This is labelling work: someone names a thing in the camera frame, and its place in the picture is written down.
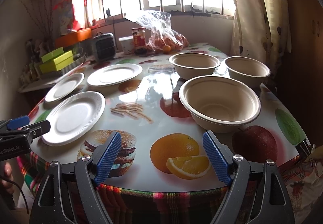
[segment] printed green fruit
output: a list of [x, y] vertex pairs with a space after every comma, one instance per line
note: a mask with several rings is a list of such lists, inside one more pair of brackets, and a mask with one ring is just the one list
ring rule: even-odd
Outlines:
[[135, 60], [133, 58], [125, 58], [117, 62], [116, 64], [132, 64]]
[[46, 119], [47, 118], [47, 116], [50, 114], [50, 112], [51, 112], [52, 110], [51, 109], [48, 109], [48, 110], [45, 110], [37, 119], [36, 119], [36, 121], [35, 121], [35, 123], [38, 123], [38, 122], [40, 122], [40, 121], [42, 121], [42, 120], [44, 120], [44, 119]]
[[280, 130], [290, 144], [297, 145], [306, 138], [305, 132], [293, 116], [281, 109], [276, 109], [275, 115]]
[[216, 47], [209, 47], [209, 51], [212, 51], [212, 52], [222, 52], [220, 49], [217, 49]]

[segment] cable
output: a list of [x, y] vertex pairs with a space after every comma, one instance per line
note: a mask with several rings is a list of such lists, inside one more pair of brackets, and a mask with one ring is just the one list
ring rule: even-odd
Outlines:
[[116, 39], [116, 31], [114, 29], [114, 16], [112, 16], [112, 26], [113, 26], [113, 35], [114, 35], [114, 40], [116, 42], [116, 48], [118, 50], [118, 46], [117, 46], [117, 39]]
[[27, 200], [26, 200], [26, 197], [25, 197], [24, 193], [22, 192], [22, 189], [19, 187], [19, 185], [18, 185], [17, 183], [15, 183], [14, 181], [12, 181], [12, 180], [8, 179], [8, 178], [7, 178], [7, 177], [5, 177], [5, 176], [1, 176], [1, 175], [0, 175], [0, 178], [1, 178], [1, 179], [3, 179], [3, 180], [4, 180], [4, 181], [6, 181], [6, 182], [9, 182], [9, 183], [11, 183], [11, 184], [14, 184], [14, 185], [15, 185], [15, 186], [20, 190], [20, 193], [22, 194], [22, 197], [23, 197], [24, 202], [25, 202], [25, 205], [26, 205], [27, 214], [29, 215], [29, 209], [28, 209], [28, 205], [27, 205]]

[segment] printed apple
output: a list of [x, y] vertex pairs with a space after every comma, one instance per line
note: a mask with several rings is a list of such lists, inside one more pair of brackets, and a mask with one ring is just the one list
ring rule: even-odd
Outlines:
[[110, 65], [110, 62], [109, 61], [103, 62], [103, 63], [98, 63], [98, 64], [96, 64], [96, 65], [93, 66], [93, 69], [96, 70], [96, 69], [100, 69], [100, 68], [105, 68], [108, 65]]
[[35, 108], [29, 113], [29, 120], [33, 120], [39, 110], [39, 106], [35, 106]]
[[236, 154], [248, 161], [264, 163], [266, 159], [277, 160], [277, 143], [272, 134], [262, 126], [249, 126], [235, 132], [232, 147]]
[[173, 93], [171, 99], [162, 97], [159, 101], [159, 106], [170, 117], [188, 118], [191, 116], [191, 113], [181, 103], [178, 92]]

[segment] blue gripper pad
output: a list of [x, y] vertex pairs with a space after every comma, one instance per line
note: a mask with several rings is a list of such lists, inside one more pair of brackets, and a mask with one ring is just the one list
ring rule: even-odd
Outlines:
[[30, 123], [29, 117], [28, 116], [23, 116], [19, 118], [14, 118], [9, 121], [7, 124], [7, 129], [8, 130], [15, 130], [17, 128], [26, 126]]
[[114, 136], [111, 136], [112, 140], [110, 141], [107, 149], [104, 151], [101, 159], [96, 164], [96, 176], [94, 177], [93, 181], [96, 185], [104, 182], [112, 168], [114, 161], [116, 160], [117, 154], [121, 148], [121, 135], [119, 132]]
[[207, 132], [203, 134], [203, 148], [209, 157], [213, 169], [218, 179], [225, 183], [225, 185], [231, 185], [232, 179], [228, 173], [229, 164], [223, 157], [217, 145], [214, 143], [212, 138]]

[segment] windowsill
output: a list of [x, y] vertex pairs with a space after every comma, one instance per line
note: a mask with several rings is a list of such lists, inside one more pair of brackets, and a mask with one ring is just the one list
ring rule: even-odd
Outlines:
[[[194, 16], [194, 17], [217, 17], [217, 18], [222, 18], [222, 19], [231, 19], [233, 20], [233, 16], [228, 16], [228, 15], [219, 15], [219, 14], [210, 14], [210, 13], [198, 13], [198, 12], [180, 12], [180, 11], [174, 11], [174, 12], [168, 12], [172, 16]], [[108, 17], [107, 21], [105, 23], [99, 24], [98, 28], [106, 26], [106, 25], [112, 25], [120, 22], [125, 22], [129, 21], [126, 18], [118, 18], [118, 19], [113, 19], [113, 17]], [[96, 29], [96, 25], [91, 26], [91, 29]]]

